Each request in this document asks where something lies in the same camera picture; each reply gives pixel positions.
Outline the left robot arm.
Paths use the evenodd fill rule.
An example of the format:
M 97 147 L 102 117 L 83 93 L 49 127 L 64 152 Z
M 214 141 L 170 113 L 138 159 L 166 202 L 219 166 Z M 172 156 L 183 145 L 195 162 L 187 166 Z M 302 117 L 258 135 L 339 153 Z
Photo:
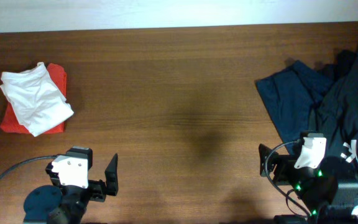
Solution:
M 54 157 L 45 171 L 51 184 L 33 190 L 24 201 L 24 223 L 80 223 L 90 201 L 104 202 L 118 193 L 118 155 L 104 171 L 106 180 L 89 180 L 93 151 L 73 146 Z

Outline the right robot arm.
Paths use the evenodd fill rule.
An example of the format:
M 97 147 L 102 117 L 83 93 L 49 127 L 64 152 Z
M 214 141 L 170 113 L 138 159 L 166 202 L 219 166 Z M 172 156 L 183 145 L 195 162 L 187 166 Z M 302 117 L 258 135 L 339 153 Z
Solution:
M 356 172 L 336 158 L 325 156 L 321 133 L 275 146 L 260 144 L 260 176 L 303 211 L 276 215 L 274 223 L 358 223 L 352 214 L 358 198 Z

